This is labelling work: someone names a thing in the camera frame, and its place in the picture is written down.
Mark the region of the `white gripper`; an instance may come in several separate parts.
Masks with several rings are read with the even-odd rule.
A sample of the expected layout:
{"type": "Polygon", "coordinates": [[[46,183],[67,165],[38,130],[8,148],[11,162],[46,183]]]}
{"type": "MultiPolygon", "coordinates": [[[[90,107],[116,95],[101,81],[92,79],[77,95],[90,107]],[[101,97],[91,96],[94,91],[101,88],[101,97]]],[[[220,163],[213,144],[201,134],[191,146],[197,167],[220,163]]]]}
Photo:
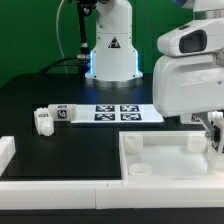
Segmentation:
{"type": "Polygon", "coordinates": [[[153,104],[164,117],[198,113],[213,140],[208,111],[224,109],[224,19],[193,20],[157,41],[153,104]]]}

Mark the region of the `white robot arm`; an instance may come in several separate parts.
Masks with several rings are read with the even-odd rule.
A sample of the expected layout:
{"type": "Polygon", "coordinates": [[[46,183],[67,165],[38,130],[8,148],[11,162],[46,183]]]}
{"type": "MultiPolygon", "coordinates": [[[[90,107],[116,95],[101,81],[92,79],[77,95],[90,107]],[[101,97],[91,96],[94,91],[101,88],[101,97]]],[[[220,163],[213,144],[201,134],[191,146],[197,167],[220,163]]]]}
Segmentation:
{"type": "MultiPolygon", "coordinates": [[[[175,0],[194,18],[158,38],[162,56],[153,71],[155,109],[164,117],[196,115],[211,139],[208,113],[224,109],[224,0],[175,0]]],[[[138,83],[138,52],[132,45],[128,0],[97,0],[96,45],[86,81],[106,88],[138,83]]]]}

